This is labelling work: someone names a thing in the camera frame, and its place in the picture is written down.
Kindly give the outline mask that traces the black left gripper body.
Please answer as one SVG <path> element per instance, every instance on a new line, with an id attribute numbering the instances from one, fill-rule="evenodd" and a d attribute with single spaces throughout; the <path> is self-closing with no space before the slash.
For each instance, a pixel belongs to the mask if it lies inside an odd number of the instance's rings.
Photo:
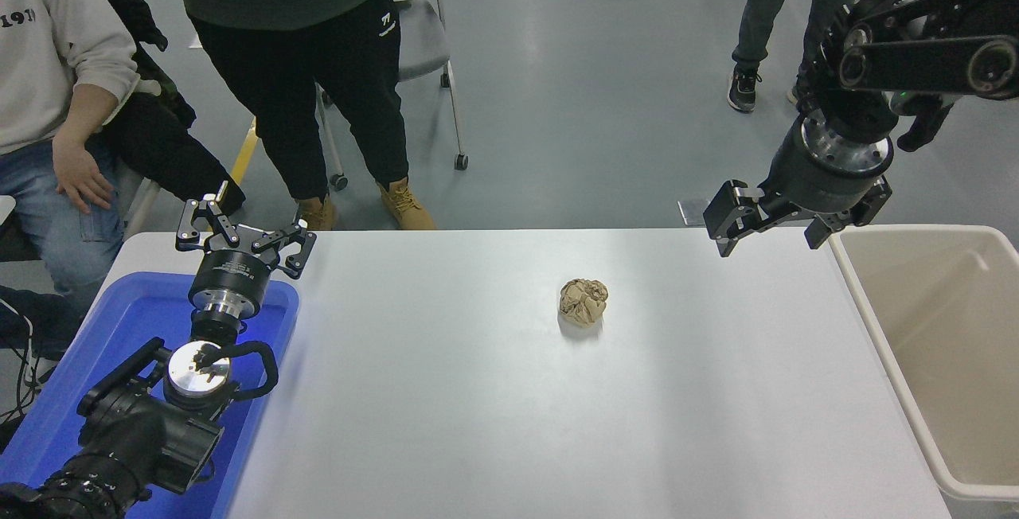
<path id="1" fill-rule="evenodd" d="M 203 255 L 187 298 L 197 310 L 225 304 L 227 310 L 261 309 L 271 270 L 262 260 L 237 250 Z"/>

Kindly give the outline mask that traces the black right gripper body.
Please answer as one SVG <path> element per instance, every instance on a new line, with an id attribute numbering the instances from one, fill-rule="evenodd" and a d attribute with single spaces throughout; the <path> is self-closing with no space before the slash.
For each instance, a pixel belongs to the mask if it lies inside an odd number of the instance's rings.
<path id="1" fill-rule="evenodd" d="M 816 213 L 847 210 L 884 174 L 892 143 L 859 144 L 826 125 L 793 125 L 760 188 Z"/>

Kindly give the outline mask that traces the seated person's left hand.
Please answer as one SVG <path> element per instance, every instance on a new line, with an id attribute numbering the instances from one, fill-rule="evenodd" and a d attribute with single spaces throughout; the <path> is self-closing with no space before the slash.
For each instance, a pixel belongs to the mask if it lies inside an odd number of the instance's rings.
<path id="1" fill-rule="evenodd" d="M 114 186 L 104 177 L 94 157 L 79 139 L 56 135 L 52 142 L 56 192 L 83 214 L 93 209 L 111 209 Z"/>

